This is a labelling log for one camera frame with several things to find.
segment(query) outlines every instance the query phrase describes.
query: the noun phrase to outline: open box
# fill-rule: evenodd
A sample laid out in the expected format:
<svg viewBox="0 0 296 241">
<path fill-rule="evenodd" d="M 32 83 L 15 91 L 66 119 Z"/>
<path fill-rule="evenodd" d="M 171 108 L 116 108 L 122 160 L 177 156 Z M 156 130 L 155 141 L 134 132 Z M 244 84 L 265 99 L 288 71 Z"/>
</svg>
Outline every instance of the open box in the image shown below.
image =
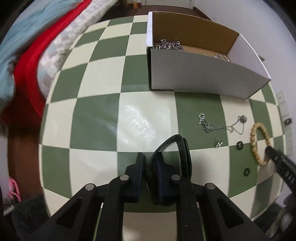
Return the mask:
<svg viewBox="0 0 296 241">
<path fill-rule="evenodd" d="M 185 51 L 153 48 L 160 39 L 179 41 Z M 149 12 L 146 46 L 151 90 L 247 99 L 270 81 L 259 56 L 241 34 L 203 18 Z M 230 61 L 215 58 L 217 53 Z"/>
</svg>

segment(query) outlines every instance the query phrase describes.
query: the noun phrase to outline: checkered tablecloth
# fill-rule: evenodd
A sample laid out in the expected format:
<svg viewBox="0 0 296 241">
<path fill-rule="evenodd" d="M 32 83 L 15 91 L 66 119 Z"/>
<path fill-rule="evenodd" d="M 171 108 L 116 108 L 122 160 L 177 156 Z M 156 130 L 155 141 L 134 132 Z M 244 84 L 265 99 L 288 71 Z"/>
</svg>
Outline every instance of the checkered tablecloth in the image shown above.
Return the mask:
<svg viewBox="0 0 296 241">
<path fill-rule="evenodd" d="M 285 151 L 271 85 L 248 100 L 149 91 L 146 27 L 147 15 L 92 25 L 76 39 L 55 77 L 46 101 L 39 146 L 40 178 L 50 213 L 85 184 L 103 185 L 124 174 L 125 168 L 136 161 L 137 152 L 144 152 L 149 159 L 163 141 L 179 133 L 189 144 L 192 182 L 213 182 L 247 216 L 256 217 L 276 199 L 282 186 L 273 163 L 260 168 L 250 147 L 251 127 L 262 122 L 273 146 Z M 201 112 L 216 126 L 231 125 L 239 115 L 247 116 L 243 135 L 226 130 L 205 133 L 199 125 Z M 242 130 L 241 123 L 235 127 Z M 214 148 L 215 137 L 223 141 L 221 148 Z M 263 157 L 265 140 L 260 132 L 257 137 Z M 244 143 L 242 150 L 236 148 L 238 141 Z M 164 158 L 178 168 L 177 146 L 166 148 Z M 244 176 L 246 168 L 250 168 L 249 176 Z M 143 237 L 147 235 L 149 240 L 157 240 L 151 238 L 157 231 L 147 231 L 153 225 L 162 226 L 159 235 L 164 236 L 160 240 L 175 239 L 174 210 L 174 206 L 153 206 L 143 186 L 140 203 L 125 206 L 125 240 L 131 232 L 141 233 L 140 240 L 146 240 Z"/>
</svg>

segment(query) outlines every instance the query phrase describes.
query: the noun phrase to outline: silver screw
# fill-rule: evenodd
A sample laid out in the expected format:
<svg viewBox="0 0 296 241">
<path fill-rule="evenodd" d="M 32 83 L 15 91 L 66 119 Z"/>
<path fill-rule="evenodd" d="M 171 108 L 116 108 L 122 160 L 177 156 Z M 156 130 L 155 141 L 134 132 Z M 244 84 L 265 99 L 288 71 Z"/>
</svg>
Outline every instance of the silver screw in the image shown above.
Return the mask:
<svg viewBox="0 0 296 241">
<path fill-rule="evenodd" d="M 179 181 L 179 180 L 181 179 L 181 177 L 180 177 L 180 175 L 178 175 L 178 174 L 174 174 L 174 175 L 172 175 L 172 179 L 173 179 L 174 181 Z"/>
<path fill-rule="evenodd" d="M 122 181 L 127 181 L 128 179 L 129 179 L 128 175 L 121 175 L 120 176 L 120 180 L 122 180 Z"/>
<path fill-rule="evenodd" d="M 207 189 L 210 189 L 210 190 L 213 190 L 216 187 L 214 183 L 207 183 L 205 186 L 207 187 Z"/>
<path fill-rule="evenodd" d="M 86 184 L 85 185 L 85 189 L 87 191 L 93 190 L 94 189 L 94 184 L 92 184 L 92 183 Z"/>
</svg>

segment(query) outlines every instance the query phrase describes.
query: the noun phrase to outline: silver chain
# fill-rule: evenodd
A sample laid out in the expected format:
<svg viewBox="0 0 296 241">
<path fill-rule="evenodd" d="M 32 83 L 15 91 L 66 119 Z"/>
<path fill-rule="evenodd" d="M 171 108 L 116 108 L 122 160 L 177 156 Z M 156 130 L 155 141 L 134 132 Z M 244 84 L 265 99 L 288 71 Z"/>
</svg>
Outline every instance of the silver chain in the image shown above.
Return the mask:
<svg viewBox="0 0 296 241">
<path fill-rule="evenodd" d="M 215 55 L 213 55 L 213 57 L 215 57 L 215 58 L 220 58 L 220 59 L 224 59 L 224 60 L 227 60 L 228 62 L 232 62 L 226 55 L 222 55 L 222 54 L 220 54 L 220 53 L 217 53 L 217 54 L 215 54 Z"/>
<path fill-rule="evenodd" d="M 159 45 L 154 46 L 155 49 L 170 49 L 170 50 L 182 50 L 184 51 L 185 49 L 181 46 L 179 41 L 176 42 L 168 42 L 165 39 L 160 40 Z"/>
<path fill-rule="evenodd" d="M 230 133 L 232 132 L 236 132 L 237 134 L 239 135 L 242 135 L 244 133 L 244 124 L 246 123 L 247 121 L 247 117 L 244 116 L 244 115 L 240 115 L 237 117 L 237 121 L 235 123 L 233 123 L 231 126 L 220 126 L 220 127 L 214 127 L 215 124 L 211 123 L 211 122 L 206 122 L 205 120 L 205 116 L 206 114 L 204 113 L 200 113 L 198 115 L 198 118 L 200 120 L 199 124 L 203 126 L 203 129 L 205 132 L 209 133 L 211 131 L 214 131 L 214 130 L 229 130 Z M 238 122 L 241 122 L 242 123 L 242 132 L 239 132 L 237 129 L 234 128 L 234 126 L 238 123 Z"/>
</svg>

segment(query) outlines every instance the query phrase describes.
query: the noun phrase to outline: wooden floor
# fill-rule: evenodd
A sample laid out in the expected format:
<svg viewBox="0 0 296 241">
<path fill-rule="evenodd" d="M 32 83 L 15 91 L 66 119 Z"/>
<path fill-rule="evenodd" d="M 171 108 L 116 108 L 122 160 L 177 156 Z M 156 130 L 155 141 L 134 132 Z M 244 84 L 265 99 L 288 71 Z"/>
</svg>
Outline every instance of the wooden floor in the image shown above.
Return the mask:
<svg viewBox="0 0 296 241">
<path fill-rule="evenodd" d="M 100 21 L 134 15 L 145 15 L 150 11 L 177 12 L 209 19 L 198 9 L 172 6 L 142 6 L 138 9 L 112 7 Z M 9 128 L 8 167 L 10 176 L 18 183 L 23 200 L 42 193 L 38 168 L 39 130 Z"/>
</svg>

